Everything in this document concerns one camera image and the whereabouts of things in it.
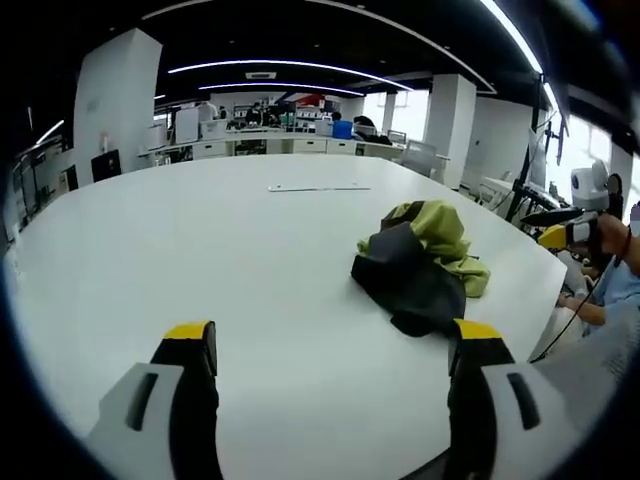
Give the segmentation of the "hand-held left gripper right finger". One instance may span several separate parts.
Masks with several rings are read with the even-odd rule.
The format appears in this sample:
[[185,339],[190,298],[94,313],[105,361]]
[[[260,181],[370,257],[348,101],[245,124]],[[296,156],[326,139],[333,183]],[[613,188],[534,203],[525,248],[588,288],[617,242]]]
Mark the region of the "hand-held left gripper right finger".
[[582,376],[515,361],[487,324],[454,321],[449,376],[450,479],[547,479],[595,421]]

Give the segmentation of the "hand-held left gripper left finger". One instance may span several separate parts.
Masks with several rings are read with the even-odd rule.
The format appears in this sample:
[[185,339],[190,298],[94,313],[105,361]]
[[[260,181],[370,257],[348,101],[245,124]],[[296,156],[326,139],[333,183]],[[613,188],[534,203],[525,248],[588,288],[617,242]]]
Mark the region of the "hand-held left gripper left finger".
[[100,400],[89,450],[116,479],[220,479],[217,373],[215,323],[173,327]]

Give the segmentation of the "person's right hand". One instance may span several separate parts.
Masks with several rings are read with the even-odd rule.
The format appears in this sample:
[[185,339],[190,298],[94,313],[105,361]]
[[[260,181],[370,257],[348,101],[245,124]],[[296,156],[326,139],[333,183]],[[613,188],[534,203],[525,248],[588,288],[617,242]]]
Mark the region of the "person's right hand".
[[614,255],[619,261],[625,260],[633,240],[631,228],[608,213],[599,215],[596,225],[603,252]]

